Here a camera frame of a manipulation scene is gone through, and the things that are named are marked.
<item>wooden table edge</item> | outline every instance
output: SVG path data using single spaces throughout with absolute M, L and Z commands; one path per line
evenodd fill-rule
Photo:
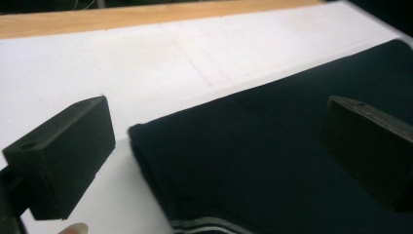
M 111 29 L 321 4 L 321 0 L 191 2 L 0 16 L 0 39 Z

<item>fabric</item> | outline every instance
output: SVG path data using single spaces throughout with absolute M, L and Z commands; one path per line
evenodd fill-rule
M 413 124 L 412 50 L 391 41 L 131 127 L 175 233 L 413 233 L 413 214 L 382 209 L 320 146 L 331 95 Z

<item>folded garment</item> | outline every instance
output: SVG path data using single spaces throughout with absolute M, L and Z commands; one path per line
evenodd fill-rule
M 413 52 L 391 41 L 130 128 L 175 233 L 413 233 L 320 146 L 329 96 L 413 124 Z

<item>finger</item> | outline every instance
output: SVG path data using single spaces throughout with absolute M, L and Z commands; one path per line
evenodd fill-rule
M 58 234 L 88 234 L 88 225 L 79 222 L 66 227 L 64 230 Z

